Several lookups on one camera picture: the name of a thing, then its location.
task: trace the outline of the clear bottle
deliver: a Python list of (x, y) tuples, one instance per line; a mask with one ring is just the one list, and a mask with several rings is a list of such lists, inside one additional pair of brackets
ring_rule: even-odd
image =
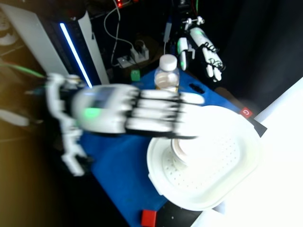
[(160, 57), (159, 67), (155, 71), (156, 89), (177, 92), (180, 81), (177, 62), (177, 58), (171, 54)]

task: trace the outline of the table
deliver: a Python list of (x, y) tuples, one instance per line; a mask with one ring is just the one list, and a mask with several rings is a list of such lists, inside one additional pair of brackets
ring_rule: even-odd
[[(151, 71), (134, 85), (154, 89), (153, 79), (154, 71)], [(197, 93), (189, 86), (191, 83), (204, 90), (204, 105), (219, 105), (239, 112), (239, 108), (228, 100), (181, 71), (179, 90)], [(146, 152), (150, 140), (150, 137), (134, 135), (110, 138), (88, 132), (80, 139), (86, 153), (95, 160), (92, 165), (94, 176), (132, 227), (141, 226), (142, 210), (159, 210), (167, 202), (148, 178)]]

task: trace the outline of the black backdrop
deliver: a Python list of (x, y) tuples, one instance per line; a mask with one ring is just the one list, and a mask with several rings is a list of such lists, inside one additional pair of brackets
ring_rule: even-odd
[(200, 0), (199, 14), (227, 66), (218, 86), (255, 112), (302, 77), (302, 1)]

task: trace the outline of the green cube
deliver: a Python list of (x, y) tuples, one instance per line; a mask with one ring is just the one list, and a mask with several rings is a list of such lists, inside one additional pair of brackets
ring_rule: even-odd
[(131, 79), (132, 81), (140, 81), (140, 70), (132, 70)]

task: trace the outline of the robotic hand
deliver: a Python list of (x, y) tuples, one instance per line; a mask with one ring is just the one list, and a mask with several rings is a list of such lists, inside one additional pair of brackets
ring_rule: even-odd
[(187, 19), (185, 23), (185, 37), (181, 37), (178, 40), (177, 51), (179, 55), (180, 65), (182, 70), (186, 70), (188, 67), (187, 55), (191, 52), (191, 59), (195, 59), (196, 51), (202, 51), (204, 56), (207, 75), (213, 78), (214, 82), (222, 79), (221, 73), (225, 69), (221, 59), (219, 58), (217, 49), (213, 43), (205, 35), (204, 31), (199, 28), (204, 20), (201, 17), (197, 19)]
[[(193, 93), (139, 90), (125, 84), (83, 88), (79, 77), (48, 74), (47, 104), (59, 120), (65, 153), (62, 157), (74, 176), (85, 173), (78, 157), (86, 158), (77, 143), (82, 129), (102, 134), (138, 134), (191, 139), (198, 136), (200, 105), (204, 99)], [(67, 114), (60, 89), (75, 90)]]

